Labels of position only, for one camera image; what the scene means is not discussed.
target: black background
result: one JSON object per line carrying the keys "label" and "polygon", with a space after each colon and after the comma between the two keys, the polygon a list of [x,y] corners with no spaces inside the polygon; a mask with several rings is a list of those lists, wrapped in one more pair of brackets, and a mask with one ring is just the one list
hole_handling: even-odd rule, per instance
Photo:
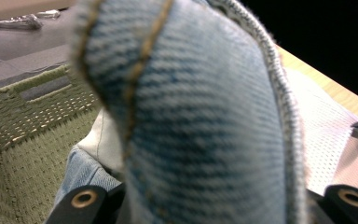
{"label": "black background", "polygon": [[358,94],[358,1],[242,2],[281,47]]}

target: wooden table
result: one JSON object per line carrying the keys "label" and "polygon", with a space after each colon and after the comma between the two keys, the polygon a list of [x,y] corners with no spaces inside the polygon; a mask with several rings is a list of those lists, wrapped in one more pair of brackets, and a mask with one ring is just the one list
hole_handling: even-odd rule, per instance
{"label": "wooden table", "polygon": [[349,91],[345,87],[336,83],[333,79],[325,76],[321,72],[312,68],[308,64],[299,60],[296,56],[285,49],[278,47],[282,55],[284,67],[297,70],[312,78],[319,86],[322,87],[334,100],[346,107],[353,114],[358,116],[358,95]]}

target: wicker basket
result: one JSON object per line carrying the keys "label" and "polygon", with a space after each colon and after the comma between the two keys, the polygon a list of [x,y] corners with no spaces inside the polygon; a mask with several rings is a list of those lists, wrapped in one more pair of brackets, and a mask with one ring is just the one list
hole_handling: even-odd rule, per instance
{"label": "wicker basket", "polygon": [[[68,85],[36,99],[58,78]],[[68,66],[0,89],[0,223],[42,223],[53,205],[71,146],[97,115],[92,91]]]}

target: blue jeans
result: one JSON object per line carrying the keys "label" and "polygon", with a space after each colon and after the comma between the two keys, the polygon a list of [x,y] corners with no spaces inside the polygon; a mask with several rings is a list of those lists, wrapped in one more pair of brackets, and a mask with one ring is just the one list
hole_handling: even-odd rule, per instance
{"label": "blue jeans", "polygon": [[[134,223],[306,223],[296,102],[236,0],[82,0],[74,70],[115,122]],[[118,181],[74,147],[56,203]]]}

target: gray surface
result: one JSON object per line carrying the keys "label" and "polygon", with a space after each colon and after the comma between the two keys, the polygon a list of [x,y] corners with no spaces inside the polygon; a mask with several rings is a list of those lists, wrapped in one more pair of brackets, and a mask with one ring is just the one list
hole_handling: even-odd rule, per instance
{"label": "gray surface", "polygon": [[41,20],[44,26],[37,31],[0,30],[0,59],[20,68],[0,62],[0,87],[40,74],[23,71],[66,62],[72,16],[73,10],[62,11],[57,20]]}

